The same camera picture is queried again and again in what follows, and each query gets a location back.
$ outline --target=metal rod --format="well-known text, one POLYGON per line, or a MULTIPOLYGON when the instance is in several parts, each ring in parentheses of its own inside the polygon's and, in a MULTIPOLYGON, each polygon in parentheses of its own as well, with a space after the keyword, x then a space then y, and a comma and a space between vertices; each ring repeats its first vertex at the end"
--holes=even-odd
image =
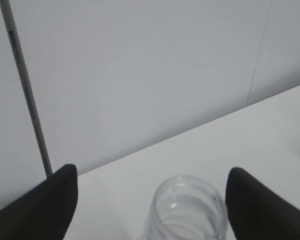
POLYGON ((0 7, 2 11, 2 16, 4 19, 5 27, 8 32, 8 37, 9 41, 11 44, 12 52, 13 52, 13 57, 15 60, 15 64, 19 73, 19 78, 21 81, 23 93, 25 96, 26 104, 30 113, 31 121, 32 121, 32 126, 34 129, 36 141, 39 147, 39 151, 41 154, 41 159, 45 171, 45 175, 49 177, 50 175, 53 174, 50 160, 49 160, 49 155, 48 155, 48 150, 46 147, 46 142, 44 138, 44 134, 42 132, 40 120, 39 120, 39 115, 34 99, 34 94, 32 92, 31 88, 31 83, 30 83, 30 78, 27 70, 27 66, 25 63, 24 55, 21 49, 15 21, 13 18, 11 6, 9 3, 9 0, 0 0, 0 7))

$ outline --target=table surface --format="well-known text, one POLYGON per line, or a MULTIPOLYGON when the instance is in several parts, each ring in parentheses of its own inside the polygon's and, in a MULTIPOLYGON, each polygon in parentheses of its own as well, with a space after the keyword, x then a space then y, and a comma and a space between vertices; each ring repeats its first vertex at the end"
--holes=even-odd
POLYGON ((81 175, 65 239, 136 239, 163 180, 197 176, 224 197, 234 166, 300 209, 300 86, 81 175))

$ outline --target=clear glass jar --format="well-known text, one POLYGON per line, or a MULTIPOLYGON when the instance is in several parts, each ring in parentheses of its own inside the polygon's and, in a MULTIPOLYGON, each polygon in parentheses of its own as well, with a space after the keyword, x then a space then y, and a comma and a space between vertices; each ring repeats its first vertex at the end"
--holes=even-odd
POLYGON ((206 181, 176 176, 156 190, 140 240, 224 240, 227 208, 206 181))

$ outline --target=white wall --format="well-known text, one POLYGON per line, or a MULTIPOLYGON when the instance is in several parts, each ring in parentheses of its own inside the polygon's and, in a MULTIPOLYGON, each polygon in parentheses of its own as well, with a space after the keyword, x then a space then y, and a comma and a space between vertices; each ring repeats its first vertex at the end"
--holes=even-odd
POLYGON ((270 2, 11 6, 52 167, 82 173, 245 107, 270 2))
POLYGON ((249 105, 300 85, 300 0, 274 0, 249 105))
POLYGON ((45 178, 0 10, 0 207, 45 178))

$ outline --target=jar rim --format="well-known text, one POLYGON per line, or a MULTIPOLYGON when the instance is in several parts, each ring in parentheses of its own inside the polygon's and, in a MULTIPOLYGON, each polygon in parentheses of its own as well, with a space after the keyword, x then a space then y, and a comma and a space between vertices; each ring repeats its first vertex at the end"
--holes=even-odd
POLYGON ((222 231, 223 226, 227 226, 228 223, 228 210, 226 207, 225 202, 223 201, 223 198, 221 197, 221 195, 219 194, 219 192, 216 190, 216 188, 210 184, 209 182, 203 180, 202 178, 199 177, 195 177, 195 176, 190 176, 190 175, 183 175, 183 174, 179 174, 179 175, 175 175, 172 177, 169 177, 168 179, 166 179, 165 181, 163 181, 155 190, 155 194, 153 197, 153 201, 152 201, 152 209, 154 210, 154 214, 155 214, 155 218, 159 221, 160 225, 164 228, 164 231, 167 232, 168 234, 172 235, 175 239, 177 240, 185 240, 186 238, 174 233, 170 228, 168 228, 162 221, 158 208, 157 208, 157 202, 158 202, 158 197, 159 194, 161 192, 161 190, 168 185, 171 182, 174 181, 180 181, 180 180, 188 180, 188 181, 196 181, 200 184, 202 184, 202 189, 204 189, 204 187, 208 187, 210 190, 213 191, 213 194, 215 195, 215 197, 217 198, 217 202, 221 207, 221 221, 220 223, 216 226, 216 229, 214 231, 213 234, 205 236, 202 240, 209 240, 209 239, 215 239, 218 234, 220 233, 220 231, 222 231))

